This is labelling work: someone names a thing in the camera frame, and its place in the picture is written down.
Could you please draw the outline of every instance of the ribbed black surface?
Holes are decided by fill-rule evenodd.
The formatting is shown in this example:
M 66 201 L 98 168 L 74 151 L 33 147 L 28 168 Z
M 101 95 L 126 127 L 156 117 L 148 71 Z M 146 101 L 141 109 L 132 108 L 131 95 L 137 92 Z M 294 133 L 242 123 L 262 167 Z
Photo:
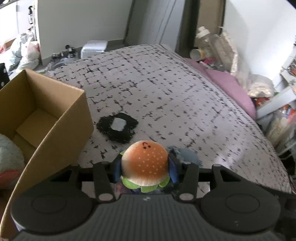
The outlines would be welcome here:
M 280 241 L 272 232 L 251 236 L 224 233 L 202 219 L 191 204 L 171 195 L 122 195 L 98 206 L 92 217 L 71 232 L 36 236 L 21 232 L 15 241 Z

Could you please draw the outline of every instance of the cardboard box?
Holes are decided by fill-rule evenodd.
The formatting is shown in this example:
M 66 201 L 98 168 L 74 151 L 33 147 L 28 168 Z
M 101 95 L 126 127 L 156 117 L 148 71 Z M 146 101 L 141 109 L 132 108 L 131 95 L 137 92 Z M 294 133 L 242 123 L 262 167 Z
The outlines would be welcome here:
M 93 130 L 81 89 L 25 70 L 0 90 L 0 133 L 22 150 L 27 164 L 6 205 L 0 237 L 17 232 L 10 216 L 12 200 L 75 163 Z

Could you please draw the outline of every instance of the bed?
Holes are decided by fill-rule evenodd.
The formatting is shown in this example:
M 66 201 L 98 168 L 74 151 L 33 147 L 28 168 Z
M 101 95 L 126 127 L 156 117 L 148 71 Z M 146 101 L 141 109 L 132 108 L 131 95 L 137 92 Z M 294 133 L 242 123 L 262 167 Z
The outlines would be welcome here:
M 255 121 L 208 77 L 162 45 L 121 48 L 47 73 L 86 91 L 94 132 L 78 163 L 112 161 L 131 143 L 151 139 L 194 151 L 204 168 L 222 164 L 244 178 L 291 192 L 289 176 Z M 139 121 L 130 144 L 96 129 L 103 116 L 123 112 Z M 208 183 L 198 196 L 209 191 Z

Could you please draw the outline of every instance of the hamburger plush toy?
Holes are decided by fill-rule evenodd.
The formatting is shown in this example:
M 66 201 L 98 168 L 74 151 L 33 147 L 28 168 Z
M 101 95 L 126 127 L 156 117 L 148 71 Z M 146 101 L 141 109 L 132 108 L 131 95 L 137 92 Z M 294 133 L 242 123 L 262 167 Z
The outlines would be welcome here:
M 141 188 L 147 193 L 158 186 L 165 187 L 169 180 L 168 153 L 153 141 L 138 141 L 122 155 L 122 182 L 129 189 Z

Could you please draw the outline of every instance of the white plastic bag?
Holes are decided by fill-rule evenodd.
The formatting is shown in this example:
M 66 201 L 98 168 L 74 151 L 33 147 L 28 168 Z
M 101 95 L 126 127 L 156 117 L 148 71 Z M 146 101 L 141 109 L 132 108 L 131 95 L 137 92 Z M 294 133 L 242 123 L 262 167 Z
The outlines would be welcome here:
M 269 78 L 253 74 L 251 75 L 252 84 L 248 90 L 248 96 L 252 98 L 259 97 L 273 97 L 274 96 L 274 84 Z
M 22 58 L 21 46 L 25 44 L 28 38 L 32 34 L 19 34 L 18 37 L 13 41 L 10 49 L 8 50 L 9 58 L 5 62 L 6 69 L 12 71 L 15 66 L 17 66 Z
M 28 41 L 21 46 L 22 59 L 16 72 L 19 73 L 23 69 L 35 69 L 39 65 L 39 45 L 37 41 L 32 41 L 32 37 L 29 37 Z

